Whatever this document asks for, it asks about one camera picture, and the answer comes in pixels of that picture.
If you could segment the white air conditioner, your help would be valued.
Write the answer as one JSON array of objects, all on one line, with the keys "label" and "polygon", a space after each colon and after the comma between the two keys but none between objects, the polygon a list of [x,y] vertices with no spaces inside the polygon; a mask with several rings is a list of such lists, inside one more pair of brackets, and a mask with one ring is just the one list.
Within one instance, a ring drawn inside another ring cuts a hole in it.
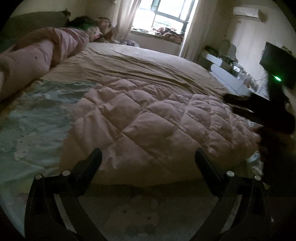
[{"label": "white air conditioner", "polygon": [[263,23],[267,20],[267,15],[265,15],[260,9],[256,8],[235,6],[233,8],[233,15]]}]

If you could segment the pink quilted coat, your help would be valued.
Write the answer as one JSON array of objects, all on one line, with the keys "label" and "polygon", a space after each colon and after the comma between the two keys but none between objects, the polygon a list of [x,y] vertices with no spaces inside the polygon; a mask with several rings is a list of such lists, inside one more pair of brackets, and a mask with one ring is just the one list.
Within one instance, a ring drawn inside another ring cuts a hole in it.
[{"label": "pink quilted coat", "polygon": [[96,148],[103,161],[94,183],[138,187],[201,177],[203,150],[228,169],[251,157],[260,140],[249,121],[222,101],[227,89],[207,75],[192,82],[104,77],[74,105],[60,169]]}]

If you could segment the white dresser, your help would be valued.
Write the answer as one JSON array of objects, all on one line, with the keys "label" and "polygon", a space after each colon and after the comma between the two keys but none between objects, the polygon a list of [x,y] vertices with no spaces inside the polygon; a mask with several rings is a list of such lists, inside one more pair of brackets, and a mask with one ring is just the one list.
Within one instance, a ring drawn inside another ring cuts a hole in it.
[{"label": "white dresser", "polygon": [[249,95],[258,90],[254,79],[246,73],[236,59],[236,46],[223,40],[218,49],[207,45],[197,63],[207,69],[229,92]]}]

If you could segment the white curtain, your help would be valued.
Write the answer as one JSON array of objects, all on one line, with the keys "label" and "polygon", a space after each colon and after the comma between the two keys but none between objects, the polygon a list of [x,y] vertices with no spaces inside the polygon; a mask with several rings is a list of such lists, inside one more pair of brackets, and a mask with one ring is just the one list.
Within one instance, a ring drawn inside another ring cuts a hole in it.
[{"label": "white curtain", "polygon": [[115,1],[114,11],[114,40],[124,40],[132,29],[133,20],[141,0],[119,0]]},{"label": "white curtain", "polygon": [[203,44],[206,40],[212,18],[217,6],[215,0],[195,1],[193,12],[189,18],[185,37],[182,41],[179,57],[191,62],[197,62]]}]

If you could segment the left white curtain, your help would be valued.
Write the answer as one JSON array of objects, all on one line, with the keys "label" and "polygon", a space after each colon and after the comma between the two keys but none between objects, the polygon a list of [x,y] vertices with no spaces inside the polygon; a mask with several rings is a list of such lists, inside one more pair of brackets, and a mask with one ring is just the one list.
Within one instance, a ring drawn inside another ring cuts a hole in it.
[{"label": "left white curtain", "polygon": [[141,0],[119,0],[115,1],[114,11],[114,40],[124,40],[132,29],[133,20]]}]

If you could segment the dark green headboard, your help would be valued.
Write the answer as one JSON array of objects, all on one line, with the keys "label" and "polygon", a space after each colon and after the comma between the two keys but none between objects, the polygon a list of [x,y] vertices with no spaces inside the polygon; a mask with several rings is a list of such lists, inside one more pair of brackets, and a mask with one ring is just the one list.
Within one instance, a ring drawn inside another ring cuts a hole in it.
[{"label": "dark green headboard", "polygon": [[11,17],[5,26],[1,26],[1,53],[9,49],[18,39],[24,35],[44,27],[64,27],[71,12],[63,11],[39,11]]}]

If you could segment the stuffed toys on windowsill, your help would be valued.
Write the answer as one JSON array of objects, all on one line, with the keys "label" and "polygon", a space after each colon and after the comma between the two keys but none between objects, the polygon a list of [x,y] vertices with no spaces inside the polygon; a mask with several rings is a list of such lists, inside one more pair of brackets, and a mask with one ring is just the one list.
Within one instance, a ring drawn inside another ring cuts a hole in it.
[{"label": "stuffed toys on windowsill", "polygon": [[181,44],[182,41],[184,40],[184,35],[183,34],[178,34],[175,31],[173,31],[170,28],[167,27],[160,27],[159,29],[152,28],[152,32],[155,36],[159,36],[161,38],[164,38],[167,41],[176,43],[176,44]]}]

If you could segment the pile of clothes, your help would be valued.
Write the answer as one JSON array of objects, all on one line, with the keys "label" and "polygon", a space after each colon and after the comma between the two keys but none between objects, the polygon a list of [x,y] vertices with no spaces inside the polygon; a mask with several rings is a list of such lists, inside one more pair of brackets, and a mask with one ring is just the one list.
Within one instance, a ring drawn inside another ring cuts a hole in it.
[{"label": "pile of clothes", "polygon": [[112,22],[108,18],[91,18],[79,16],[72,21],[67,21],[67,28],[83,30],[89,36],[89,42],[110,42],[113,35]]}]

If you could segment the green patterned bed sheet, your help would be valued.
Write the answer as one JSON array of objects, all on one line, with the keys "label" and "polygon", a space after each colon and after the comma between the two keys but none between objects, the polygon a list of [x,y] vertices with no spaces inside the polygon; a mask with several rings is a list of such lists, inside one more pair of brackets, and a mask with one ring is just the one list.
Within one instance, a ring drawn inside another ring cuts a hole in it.
[{"label": "green patterned bed sheet", "polygon": [[[20,233],[34,176],[63,171],[74,105],[98,84],[36,81],[2,112],[1,205]],[[217,201],[199,179],[144,187],[93,181],[80,201],[109,240],[189,240]]]}]

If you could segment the right white curtain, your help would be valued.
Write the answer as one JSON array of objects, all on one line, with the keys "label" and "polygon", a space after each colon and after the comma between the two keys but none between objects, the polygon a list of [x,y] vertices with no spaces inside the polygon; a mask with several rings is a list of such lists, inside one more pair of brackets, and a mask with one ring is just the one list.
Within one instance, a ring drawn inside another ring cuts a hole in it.
[{"label": "right white curtain", "polygon": [[217,6],[215,0],[195,1],[193,12],[189,18],[185,37],[182,41],[179,57],[191,62],[197,62],[203,44],[206,40],[212,18]]}]

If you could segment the beige bed sheet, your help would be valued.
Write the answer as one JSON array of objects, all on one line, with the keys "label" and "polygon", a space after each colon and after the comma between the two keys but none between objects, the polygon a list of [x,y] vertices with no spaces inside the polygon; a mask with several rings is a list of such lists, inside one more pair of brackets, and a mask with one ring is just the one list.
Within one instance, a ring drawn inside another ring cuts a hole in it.
[{"label": "beige bed sheet", "polygon": [[43,79],[102,83],[107,77],[139,80],[175,92],[221,97],[228,89],[205,68],[178,56],[139,47],[89,43],[83,51],[52,68]]}]

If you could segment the window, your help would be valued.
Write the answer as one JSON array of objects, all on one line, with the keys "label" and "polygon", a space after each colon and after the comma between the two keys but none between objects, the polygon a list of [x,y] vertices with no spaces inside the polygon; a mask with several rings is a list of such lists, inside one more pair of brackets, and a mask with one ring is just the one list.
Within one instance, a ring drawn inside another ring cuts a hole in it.
[{"label": "window", "polygon": [[194,0],[146,0],[138,6],[132,30],[153,35],[169,32],[183,36],[192,11]]}]

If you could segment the black wall television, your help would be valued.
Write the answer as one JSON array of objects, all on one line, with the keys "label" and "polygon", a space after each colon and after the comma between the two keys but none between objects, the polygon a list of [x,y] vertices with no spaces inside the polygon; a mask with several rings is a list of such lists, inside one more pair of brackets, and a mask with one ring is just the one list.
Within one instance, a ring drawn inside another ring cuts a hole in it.
[{"label": "black wall television", "polygon": [[266,42],[259,64],[287,88],[295,88],[295,57],[292,54]]}]

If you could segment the rolled pink duvet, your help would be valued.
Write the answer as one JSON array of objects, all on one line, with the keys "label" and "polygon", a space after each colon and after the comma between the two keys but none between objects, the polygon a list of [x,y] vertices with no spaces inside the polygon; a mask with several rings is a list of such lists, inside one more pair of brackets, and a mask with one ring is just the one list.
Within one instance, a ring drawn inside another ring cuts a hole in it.
[{"label": "rolled pink duvet", "polygon": [[1,53],[1,100],[82,51],[89,40],[84,30],[52,27],[35,30],[20,38],[11,49]]}]

